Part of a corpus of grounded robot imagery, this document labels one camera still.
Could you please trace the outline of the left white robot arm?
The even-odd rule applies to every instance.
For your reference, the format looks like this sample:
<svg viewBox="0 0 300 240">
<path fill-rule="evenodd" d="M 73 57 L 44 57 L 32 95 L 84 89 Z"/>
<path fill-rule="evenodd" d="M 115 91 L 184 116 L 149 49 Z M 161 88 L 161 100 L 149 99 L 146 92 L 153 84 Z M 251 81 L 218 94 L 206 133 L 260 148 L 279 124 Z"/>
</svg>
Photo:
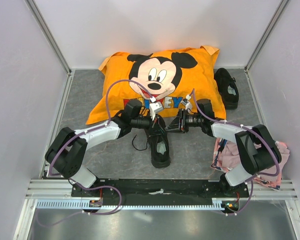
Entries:
<svg viewBox="0 0 300 240">
<path fill-rule="evenodd" d="M 140 114 L 143 105 L 137 99 L 129 100 L 109 121 L 79 130 L 64 127 L 48 148 L 44 158 L 62 177 L 76 182 L 89 197 L 100 191 L 98 178 L 83 166 L 87 150 L 101 143 L 119 139 L 132 128 L 144 129 L 153 135 L 163 134 L 158 113 L 163 110 L 161 102 L 149 104 L 149 115 Z"/>
</svg>

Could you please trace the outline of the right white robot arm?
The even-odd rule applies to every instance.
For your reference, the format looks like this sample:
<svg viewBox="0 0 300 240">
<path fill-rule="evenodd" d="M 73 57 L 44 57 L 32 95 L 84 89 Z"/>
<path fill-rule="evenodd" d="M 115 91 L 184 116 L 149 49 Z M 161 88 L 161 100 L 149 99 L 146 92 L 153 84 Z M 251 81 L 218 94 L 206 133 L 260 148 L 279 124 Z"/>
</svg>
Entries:
<svg viewBox="0 0 300 240">
<path fill-rule="evenodd" d="M 266 126 L 236 125 L 217 119 L 209 99 L 199 99 L 195 105 L 196 113 L 179 109 L 175 119 L 165 130 L 170 133 L 186 133 L 190 127 L 200 127 L 210 137 L 236 144 L 240 162 L 220 177 L 219 191 L 223 196 L 232 196 L 238 185 L 252 180 L 257 174 L 266 175 L 263 171 L 273 166 L 276 166 L 276 173 L 280 172 L 279 163 L 282 158 Z"/>
</svg>

